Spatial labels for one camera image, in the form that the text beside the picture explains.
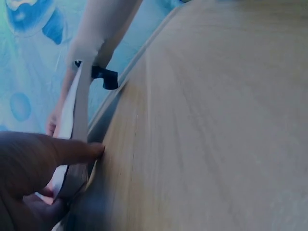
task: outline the light wooden surface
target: light wooden surface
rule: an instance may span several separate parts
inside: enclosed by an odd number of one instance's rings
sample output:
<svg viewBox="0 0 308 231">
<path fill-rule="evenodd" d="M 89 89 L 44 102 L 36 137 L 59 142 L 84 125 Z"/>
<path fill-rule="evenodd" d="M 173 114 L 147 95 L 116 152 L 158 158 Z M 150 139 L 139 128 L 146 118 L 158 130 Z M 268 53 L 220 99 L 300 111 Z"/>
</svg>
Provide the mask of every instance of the light wooden surface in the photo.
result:
<svg viewBox="0 0 308 231">
<path fill-rule="evenodd" d="M 307 8 L 180 9 L 128 75 L 74 230 L 306 231 Z"/>
</svg>

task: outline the finger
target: finger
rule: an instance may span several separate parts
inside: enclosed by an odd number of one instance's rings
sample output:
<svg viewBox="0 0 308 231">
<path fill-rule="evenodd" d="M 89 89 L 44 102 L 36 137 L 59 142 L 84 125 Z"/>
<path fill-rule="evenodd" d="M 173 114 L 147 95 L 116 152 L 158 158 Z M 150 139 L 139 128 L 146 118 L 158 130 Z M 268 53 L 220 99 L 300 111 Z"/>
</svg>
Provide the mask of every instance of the finger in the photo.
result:
<svg viewBox="0 0 308 231">
<path fill-rule="evenodd" d="M 87 144 L 82 141 L 48 136 L 40 137 L 40 139 L 53 148 L 58 166 L 90 163 L 101 157 L 105 151 L 105 147 L 101 143 Z"/>
<path fill-rule="evenodd" d="M 45 205 L 45 209 L 42 211 L 42 216 L 48 223 L 50 229 L 52 229 L 64 216 L 68 213 L 69 209 L 64 200 L 58 199 L 52 205 Z"/>
<path fill-rule="evenodd" d="M 48 186 L 39 190 L 38 193 L 43 195 L 43 196 L 53 197 L 53 191 Z"/>
<path fill-rule="evenodd" d="M 48 125 L 47 125 L 47 135 L 49 135 L 49 136 L 53 136 L 53 133 L 54 133 L 54 131 L 55 131 L 55 129 L 56 129 L 56 125 L 55 124 L 53 124 L 53 123 L 49 123 Z"/>
<path fill-rule="evenodd" d="M 64 200 L 58 199 L 51 205 L 45 203 L 39 197 L 30 195 L 23 198 L 23 202 L 31 212 L 51 230 L 68 212 L 68 206 Z"/>
<path fill-rule="evenodd" d="M 59 165 L 86 163 L 100 157 L 101 144 L 55 139 L 43 134 L 0 133 L 0 175 L 13 197 L 20 198 L 44 188 Z"/>
</svg>

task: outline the black clip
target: black clip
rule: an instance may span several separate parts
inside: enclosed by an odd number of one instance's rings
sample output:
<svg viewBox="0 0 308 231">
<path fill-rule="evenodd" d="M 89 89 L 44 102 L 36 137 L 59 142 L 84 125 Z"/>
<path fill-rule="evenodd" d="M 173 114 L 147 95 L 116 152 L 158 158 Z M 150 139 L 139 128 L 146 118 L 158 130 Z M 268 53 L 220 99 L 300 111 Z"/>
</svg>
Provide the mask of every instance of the black clip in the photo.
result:
<svg viewBox="0 0 308 231">
<path fill-rule="evenodd" d="M 80 67 L 81 61 L 75 61 L 75 65 Z M 119 87 L 117 82 L 118 73 L 110 71 L 99 66 L 92 66 L 91 77 L 93 79 L 102 78 L 104 80 L 103 88 L 106 90 L 115 90 Z"/>
</svg>

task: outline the wooden board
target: wooden board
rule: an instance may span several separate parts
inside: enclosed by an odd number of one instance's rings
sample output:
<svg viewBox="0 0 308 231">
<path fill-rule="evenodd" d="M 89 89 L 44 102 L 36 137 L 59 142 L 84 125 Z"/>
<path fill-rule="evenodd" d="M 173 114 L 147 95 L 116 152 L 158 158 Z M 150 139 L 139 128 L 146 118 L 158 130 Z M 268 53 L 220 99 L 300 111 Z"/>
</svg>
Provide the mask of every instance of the wooden board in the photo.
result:
<svg viewBox="0 0 308 231">
<path fill-rule="evenodd" d="M 307 7 L 182 7 L 129 72 L 70 228 L 307 230 Z"/>
</svg>

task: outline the blue fabric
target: blue fabric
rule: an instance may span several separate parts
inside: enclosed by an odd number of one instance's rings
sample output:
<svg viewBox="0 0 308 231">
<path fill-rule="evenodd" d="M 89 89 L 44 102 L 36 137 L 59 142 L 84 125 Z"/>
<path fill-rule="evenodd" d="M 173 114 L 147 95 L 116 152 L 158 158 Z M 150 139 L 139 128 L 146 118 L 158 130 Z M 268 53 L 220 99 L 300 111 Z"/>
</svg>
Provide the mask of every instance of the blue fabric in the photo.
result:
<svg viewBox="0 0 308 231">
<path fill-rule="evenodd" d="M 65 55 L 85 0 L 4 0 L 0 5 L 0 130 L 45 132 Z M 144 0 L 108 69 L 121 73 L 179 0 Z M 89 120 L 107 95 L 90 88 Z"/>
</svg>

